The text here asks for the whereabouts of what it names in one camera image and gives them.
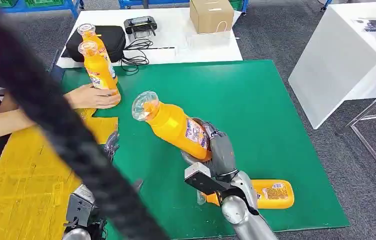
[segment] blue shelf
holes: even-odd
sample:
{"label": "blue shelf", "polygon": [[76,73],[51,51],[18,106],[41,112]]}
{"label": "blue shelf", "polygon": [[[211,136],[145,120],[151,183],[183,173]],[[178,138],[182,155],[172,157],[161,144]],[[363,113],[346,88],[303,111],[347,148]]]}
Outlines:
{"label": "blue shelf", "polygon": [[78,7],[81,0],[76,0],[73,4],[72,0],[64,0],[63,5],[58,6],[40,6],[40,7],[28,7],[25,0],[18,0],[13,7],[2,7],[1,10],[4,13],[27,13],[27,12],[42,12],[42,11],[55,11],[55,10],[70,10],[74,18],[78,18]]}
{"label": "blue shelf", "polygon": [[[138,6],[143,5],[142,0],[117,0],[120,6],[120,9],[124,9],[125,7],[130,6]],[[189,3],[190,0],[149,0],[148,4],[154,5],[154,4],[182,4],[182,3]],[[244,0],[242,3],[242,9],[241,11],[245,13],[247,11],[247,5],[249,3],[249,0]]]}

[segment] finger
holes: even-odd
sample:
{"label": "finger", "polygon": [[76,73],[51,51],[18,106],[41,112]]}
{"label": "finger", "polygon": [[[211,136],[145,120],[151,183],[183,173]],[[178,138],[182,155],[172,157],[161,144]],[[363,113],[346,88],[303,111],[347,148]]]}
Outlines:
{"label": "finger", "polygon": [[93,88],[94,94],[97,96],[109,96],[116,94],[118,91],[116,89],[98,89],[98,88]]}
{"label": "finger", "polygon": [[117,103],[113,103],[113,104],[108,104],[108,105],[97,105],[97,109],[109,109],[109,108],[112,108],[112,107],[115,107],[117,105]]}
{"label": "finger", "polygon": [[118,103],[122,99],[120,94],[112,95],[112,96],[96,96],[95,103],[97,105],[109,105]]}
{"label": "finger", "polygon": [[82,85],[82,86],[80,86],[79,88],[93,88],[93,87],[94,87],[94,84],[91,82],[91,83],[88,83],[88,84]]}

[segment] plastic bottle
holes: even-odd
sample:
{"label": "plastic bottle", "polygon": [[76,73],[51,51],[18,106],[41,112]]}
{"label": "plastic bottle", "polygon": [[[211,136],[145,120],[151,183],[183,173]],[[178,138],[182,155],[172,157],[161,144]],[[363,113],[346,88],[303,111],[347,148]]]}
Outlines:
{"label": "plastic bottle", "polygon": [[108,70],[114,80],[115,84],[118,84],[118,77],[116,76],[115,70],[113,69],[112,61],[110,60],[109,54],[107,53],[106,46],[104,42],[99,38],[99,35],[95,32],[96,28],[93,24],[84,23],[77,28],[77,32],[82,36],[84,41],[93,41],[98,45],[98,52],[103,55],[108,63]]}
{"label": "plastic bottle", "polygon": [[211,158],[209,138],[203,127],[182,108],[160,102],[155,92],[145,91],[136,97],[132,116],[138,121],[146,121],[155,135],[195,158],[201,161]]}
{"label": "plastic bottle", "polygon": [[[253,188],[257,192],[259,209],[287,209],[294,204],[294,192],[291,184],[278,179],[253,179]],[[197,203],[212,203],[220,206],[216,193],[206,195],[197,191]]]}
{"label": "plastic bottle", "polygon": [[91,82],[97,89],[117,90],[112,75],[109,72],[109,65],[98,51],[98,45],[93,41],[83,41],[79,44],[78,51],[84,56],[84,65]]}

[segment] white table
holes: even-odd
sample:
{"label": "white table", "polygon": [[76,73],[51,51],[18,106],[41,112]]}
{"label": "white table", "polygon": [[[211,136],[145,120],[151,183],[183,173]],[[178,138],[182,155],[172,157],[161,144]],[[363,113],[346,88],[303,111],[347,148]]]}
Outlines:
{"label": "white table", "polygon": [[358,18],[376,18],[376,2],[329,5],[288,79],[314,129],[343,101],[376,98],[376,40]]}
{"label": "white table", "polygon": [[[150,64],[243,60],[232,30],[213,34],[197,34],[190,20],[190,9],[188,7],[81,11],[69,38],[81,24],[114,25],[124,28],[126,19],[143,16],[152,16],[157,23],[156,36],[149,38],[154,42],[152,48],[172,47],[170,49],[143,50]],[[238,17],[239,13],[236,12],[234,22]],[[126,36],[126,45],[129,43],[129,38]],[[134,57],[140,55],[140,53],[132,50],[124,51],[124,55]],[[64,57],[58,59],[57,65],[62,68],[83,67],[83,63]]]}

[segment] black cable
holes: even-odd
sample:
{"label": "black cable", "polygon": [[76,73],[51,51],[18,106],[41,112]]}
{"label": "black cable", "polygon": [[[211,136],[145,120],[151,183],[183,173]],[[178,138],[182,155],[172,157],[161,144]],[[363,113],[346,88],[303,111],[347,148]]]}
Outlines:
{"label": "black cable", "polygon": [[[124,50],[138,50],[141,52],[142,55],[129,57],[129,58],[123,55],[120,61],[120,67],[125,72],[138,72],[139,70],[138,66],[147,65],[150,63],[150,60],[147,58],[146,54],[142,50],[150,48],[153,44],[154,43],[149,39],[137,39],[131,42],[127,47],[124,48]],[[134,69],[124,68],[123,64],[126,64],[128,66],[135,66],[135,68]]]}
{"label": "black cable", "polygon": [[101,213],[131,240],[168,240],[134,188],[107,160],[58,83],[6,27],[0,13],[0,83],[26,115],[42,127],[55,151],[91,190]]}

